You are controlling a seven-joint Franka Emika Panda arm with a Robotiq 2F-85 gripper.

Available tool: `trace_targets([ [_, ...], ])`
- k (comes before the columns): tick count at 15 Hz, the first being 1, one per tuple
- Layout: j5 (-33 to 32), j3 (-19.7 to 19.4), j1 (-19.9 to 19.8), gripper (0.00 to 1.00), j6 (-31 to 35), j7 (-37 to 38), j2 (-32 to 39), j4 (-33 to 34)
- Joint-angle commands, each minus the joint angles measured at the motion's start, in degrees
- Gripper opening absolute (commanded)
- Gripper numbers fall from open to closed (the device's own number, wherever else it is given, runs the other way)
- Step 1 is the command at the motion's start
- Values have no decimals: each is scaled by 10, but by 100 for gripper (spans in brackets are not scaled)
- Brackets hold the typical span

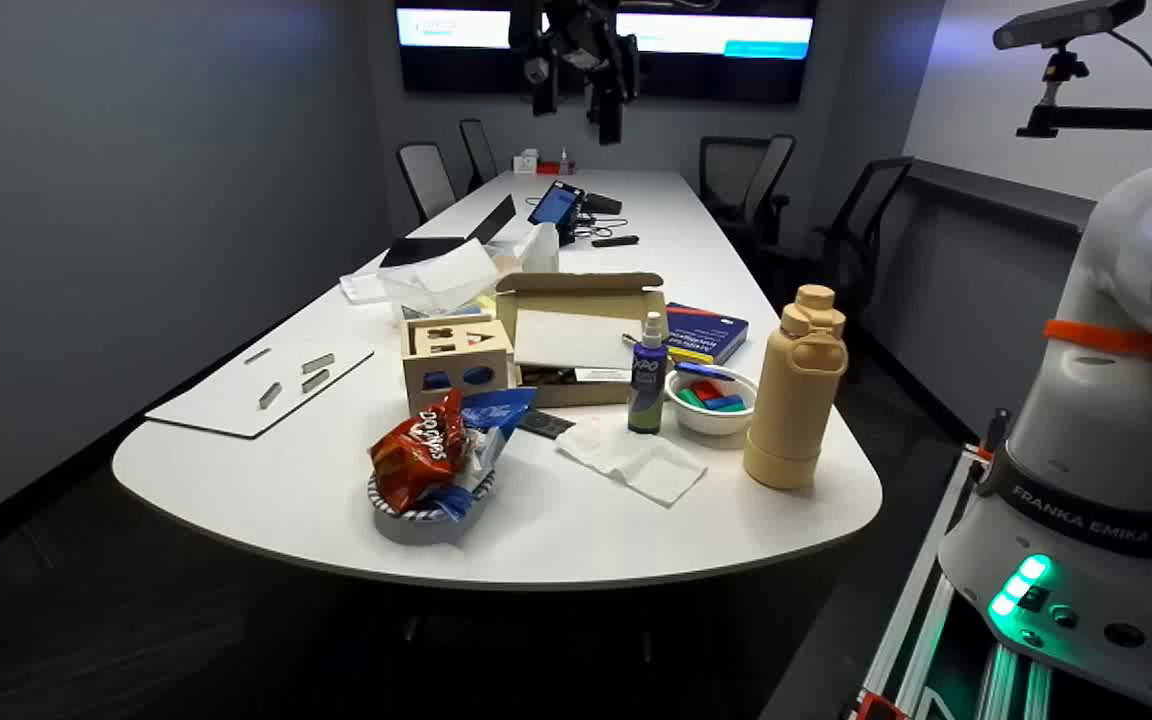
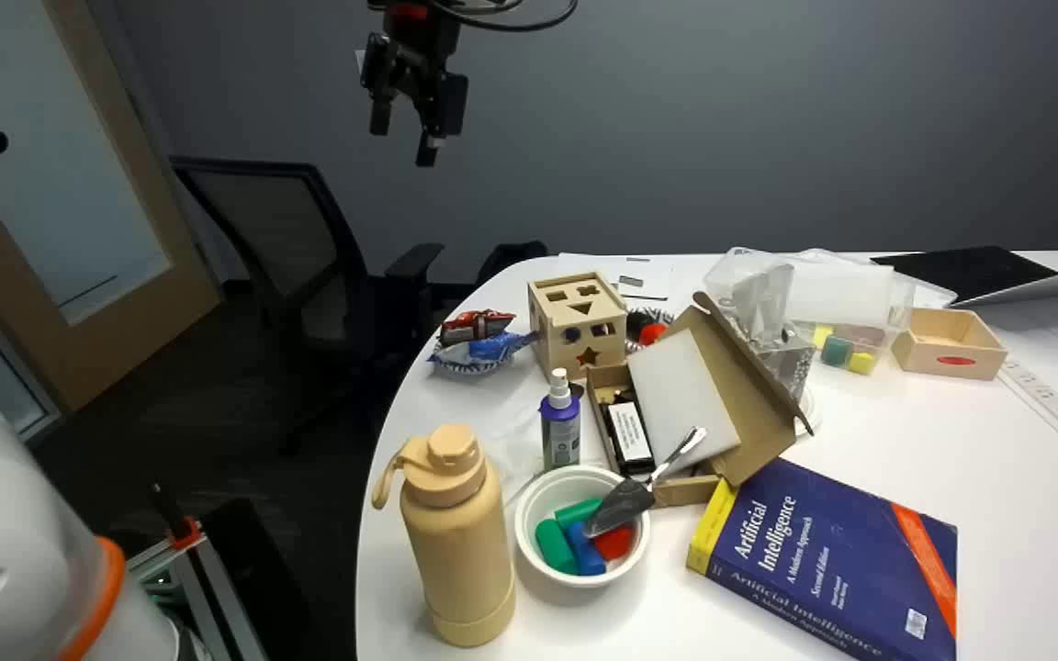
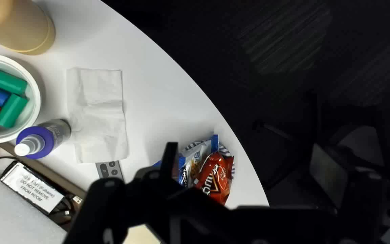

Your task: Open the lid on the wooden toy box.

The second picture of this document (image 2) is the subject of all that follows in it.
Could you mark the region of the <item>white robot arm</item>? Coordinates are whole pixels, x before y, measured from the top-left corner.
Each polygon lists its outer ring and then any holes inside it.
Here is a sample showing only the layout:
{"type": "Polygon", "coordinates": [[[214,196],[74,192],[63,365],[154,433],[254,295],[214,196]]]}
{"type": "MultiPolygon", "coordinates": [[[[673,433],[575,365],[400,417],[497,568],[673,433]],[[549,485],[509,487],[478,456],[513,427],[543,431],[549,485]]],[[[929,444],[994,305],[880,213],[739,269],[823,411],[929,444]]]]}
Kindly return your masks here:
{"type": "MultiPolygon", "coordinates": [[[[100,196],[132,208],[165,269],[84,318],[41,295],[31,269],[0,237],[0,318],[63,406],[84,406],[218,307],[169,174],[154,153],[88,0],[9,0],[47,42],[51,64],[104,142],[41,163],[57,196],[100,196]]],[[[132,585],[126,550],[90,534],[45,477],[0,411],[0,661],[182,661],[191,633],[132,585]]]]}

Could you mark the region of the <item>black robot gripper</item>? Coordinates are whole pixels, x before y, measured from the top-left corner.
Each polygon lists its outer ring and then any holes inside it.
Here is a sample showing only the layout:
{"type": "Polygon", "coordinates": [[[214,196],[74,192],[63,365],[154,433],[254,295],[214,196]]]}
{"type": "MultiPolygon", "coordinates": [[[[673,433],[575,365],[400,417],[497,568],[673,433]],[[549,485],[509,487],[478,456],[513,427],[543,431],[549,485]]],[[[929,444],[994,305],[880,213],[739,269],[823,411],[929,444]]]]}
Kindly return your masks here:
{"type": "Polygon", "coordinates": [[[393,99],[407,94],[422,131],[415,164],[433,170],[443,137],[461,131],[466,78],[448,68],[459,43],[459,22],[428,0],[366,0],[383,24],[362,43],[358,84],[371,94],[371,137],[388,131],[393,99]]]}

